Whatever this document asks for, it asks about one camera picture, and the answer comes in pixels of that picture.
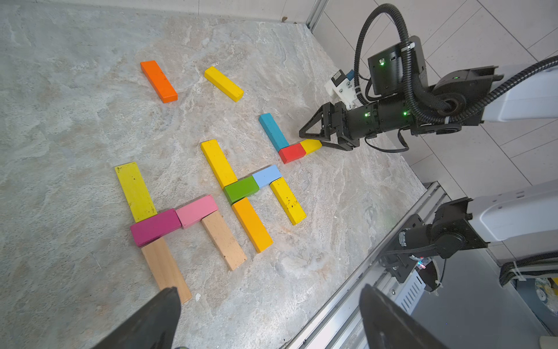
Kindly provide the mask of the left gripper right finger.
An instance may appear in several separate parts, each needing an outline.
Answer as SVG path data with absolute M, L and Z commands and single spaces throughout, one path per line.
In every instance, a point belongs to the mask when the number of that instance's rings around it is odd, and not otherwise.
M 369 284 L 364 286 L 360 293 L 359 309 L 370 348 L 446 347 L 376 287 Z

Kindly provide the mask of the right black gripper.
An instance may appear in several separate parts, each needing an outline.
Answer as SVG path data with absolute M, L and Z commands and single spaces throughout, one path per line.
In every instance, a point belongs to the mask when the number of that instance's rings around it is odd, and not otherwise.
M 359 147 L 362 140 L 367 143 L 382 133 L 396 130 L 401 151 L 407 151 L 409 146 L 401 132 L 410 129 L 413 124 L 415 121 L 409 108 L 398 98 L 386 98 L 351 110 L 346 109 L 344 103 L 334 105 L 328 102 L 299 130 L 299 136 L 302 139 L 321 140 L 324 147 L 351 151 Z M 319 126 L 319 129 L 312 133 L 310 130 L 314 126 Z M 331 139 L 332 130 L 337 143 L 325 141 Z

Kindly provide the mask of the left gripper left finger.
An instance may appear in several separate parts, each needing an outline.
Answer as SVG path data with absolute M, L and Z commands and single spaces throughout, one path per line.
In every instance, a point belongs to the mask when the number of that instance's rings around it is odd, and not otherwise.
M 167 287 L 94 348 L 172 348 L 180 314 L 178 290 Z

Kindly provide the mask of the yellow block small horizontal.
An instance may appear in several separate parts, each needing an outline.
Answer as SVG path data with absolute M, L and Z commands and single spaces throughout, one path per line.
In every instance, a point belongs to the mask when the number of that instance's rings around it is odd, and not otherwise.
M 314 139 L 305 139 L 300 142 L 300 145 L 305 150 L 306 154 L 311 154 L 317 151 L 318 149 L 322 148 L 323 146 L 321 141 L 314 140 Z

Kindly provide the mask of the red block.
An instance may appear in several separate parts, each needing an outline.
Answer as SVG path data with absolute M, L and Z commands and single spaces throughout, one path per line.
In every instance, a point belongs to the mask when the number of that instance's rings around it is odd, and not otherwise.
M 304 147 L 300 143 L 298 143 L 280 149 L 278 154 L 282 162 L 284 164 L 288 164 L 292 161 L 296 161 L 298 159 L 305 157 L 307 155 L 307 152 L 305 151 Z

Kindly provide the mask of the tan wooden block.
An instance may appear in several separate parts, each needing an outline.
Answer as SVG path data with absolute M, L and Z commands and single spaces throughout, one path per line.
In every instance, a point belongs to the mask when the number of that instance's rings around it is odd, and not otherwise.
M 212 212 L 201 220 L 216 248 L 230 270 L 237 269 L 247 257 L 219 211 Z
M 176 287 L 181 304 L 192 298 L 192 294 L 164 238 L 159 238 L 145 245 L 141 248 L 141 252 L 160 290 L 167 287 Z

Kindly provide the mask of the teal block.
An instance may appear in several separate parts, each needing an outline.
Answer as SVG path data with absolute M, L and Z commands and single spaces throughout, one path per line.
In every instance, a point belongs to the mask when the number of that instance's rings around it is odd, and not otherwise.
M 281 132 L 280 127 L 270 113 L 261 115 L 259 121 L 277 152 L 289 147 L 283 132 Z

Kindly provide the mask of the light blue block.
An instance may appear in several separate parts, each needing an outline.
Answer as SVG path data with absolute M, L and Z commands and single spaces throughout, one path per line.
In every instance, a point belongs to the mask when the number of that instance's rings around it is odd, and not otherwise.
M 255 172 L 252 177 L 259 188 L 264 188 L 265 186 L 270 185 L 270 183 L 281 178 L 282 174 L 276 165 L 270 165 L 269 167 L 265 167 L 264 169 Z

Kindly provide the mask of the yellow block short vertical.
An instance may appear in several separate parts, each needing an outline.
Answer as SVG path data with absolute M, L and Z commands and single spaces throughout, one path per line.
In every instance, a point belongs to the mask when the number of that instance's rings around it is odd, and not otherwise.
M 270 187 L 292 225 L 299 224 L 307 217 L 305 211 L 302 209 L 302 206 L 283 177 L 270 183 Z

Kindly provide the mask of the magenta block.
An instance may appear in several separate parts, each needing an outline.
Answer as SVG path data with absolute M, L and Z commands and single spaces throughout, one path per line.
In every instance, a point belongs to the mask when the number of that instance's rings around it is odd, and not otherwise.
M 151 218 L 137 222 L 130 227 L 135 244 L 138 247 L 145 245 L 170 234 L 182 224 L 175 209 L 169 209 Z

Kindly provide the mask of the green block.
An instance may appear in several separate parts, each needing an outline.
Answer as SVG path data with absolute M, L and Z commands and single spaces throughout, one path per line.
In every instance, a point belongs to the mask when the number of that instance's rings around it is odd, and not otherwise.
M 254 177 L 248 176 L 242 180 L 225 186 L 223 191 L 229 204 L 233 205 L 234 203 L 257 193 L 259 189 L 260 187 L 258 186 Z

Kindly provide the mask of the pink block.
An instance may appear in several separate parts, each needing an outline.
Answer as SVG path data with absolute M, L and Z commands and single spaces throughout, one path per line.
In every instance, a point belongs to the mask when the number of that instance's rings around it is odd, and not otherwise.
M 205 217 L 218 210 L 212 195 L 203 196 L 185 206 L 176 209 L 182 228 L 186 229 L 200 222 Z

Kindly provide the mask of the yellow block diagonal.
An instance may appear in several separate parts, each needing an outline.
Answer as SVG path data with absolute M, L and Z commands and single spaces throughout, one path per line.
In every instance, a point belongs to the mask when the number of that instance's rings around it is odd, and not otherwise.
M 244 91 L 214 66 L 206 69 L 204 77 L 236 103 L 244 96 Z

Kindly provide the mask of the orange block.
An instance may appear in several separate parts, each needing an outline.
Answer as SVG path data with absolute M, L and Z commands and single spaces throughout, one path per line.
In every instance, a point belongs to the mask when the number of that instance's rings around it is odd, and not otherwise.
M 156 61 L 141 62 L 140 67 L 163 103 L 178 100 L 178 94 Z
M 267 232 L 248 198 L 234 203 L 232 210 L 239 219 L 257 253 L 265 251 L 273 244 L 270 234 Z

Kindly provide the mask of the orange block top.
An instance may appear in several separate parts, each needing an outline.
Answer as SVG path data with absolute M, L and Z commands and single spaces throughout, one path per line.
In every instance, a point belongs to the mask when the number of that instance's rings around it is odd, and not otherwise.
M 141 62 L 140 67 L 163 103 L 178 100 L 178 94 L 156 61 Z

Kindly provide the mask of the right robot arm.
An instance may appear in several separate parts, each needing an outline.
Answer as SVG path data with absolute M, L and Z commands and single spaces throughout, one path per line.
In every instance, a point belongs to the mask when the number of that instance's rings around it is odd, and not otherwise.
M 465 126 L 557 116 L 557 58 L 527 68 L 495 66 L 455 71 L 426 87 L 419 73 L 403 75 L 396 90 L 360 107 L 326 103 L 300 129 L 303 139 L 321 141 L 351 151 L 361 141 L 395 130 L 412 135 L 449 135 Z M 382 253 L 447 259 L 460 250 L 483 249 L 488 244 L 557 228 L 557 182 L 524 190 L 443 204 L 434 220 L 399 235 L 392 249 Z

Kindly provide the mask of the right circuit board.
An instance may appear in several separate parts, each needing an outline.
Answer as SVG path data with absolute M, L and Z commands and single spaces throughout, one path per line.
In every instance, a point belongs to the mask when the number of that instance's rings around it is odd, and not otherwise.
M 437 289 L 442 286 L 445 268 L 446 266 L 441 268 L 439 263 L 431 257 L 426 257 L 418 261 L 416 271 L 424 282 L 427 292 L 436 292 Z

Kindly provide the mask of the aluminium rail frame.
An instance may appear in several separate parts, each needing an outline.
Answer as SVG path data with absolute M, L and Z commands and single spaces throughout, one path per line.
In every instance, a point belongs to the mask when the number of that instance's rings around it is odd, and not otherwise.
M 378 288 L 411 315 L 424 294 L 424 282 L 415 270 L 405 281 L 398 282 L 376 259 L 397 233 L 413 224 L 432 222 L 436 209 L 448 201 L 449 197 L 440 183 L 430 183 L 427 192 L 403 216 L 381 244 L 284 347 L 367 348 L 369 345 L 359 311 L 360 293 L 367 284 Z

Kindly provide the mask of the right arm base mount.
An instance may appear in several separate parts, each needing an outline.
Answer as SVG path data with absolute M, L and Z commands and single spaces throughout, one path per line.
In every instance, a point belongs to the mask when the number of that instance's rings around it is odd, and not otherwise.
M 439 238 L 437 227 L 425 223 L 418 214 L 412 214 L 380 252 L 380 265 L 402 284 L 415 269 L 418 260 L 435 255 Z

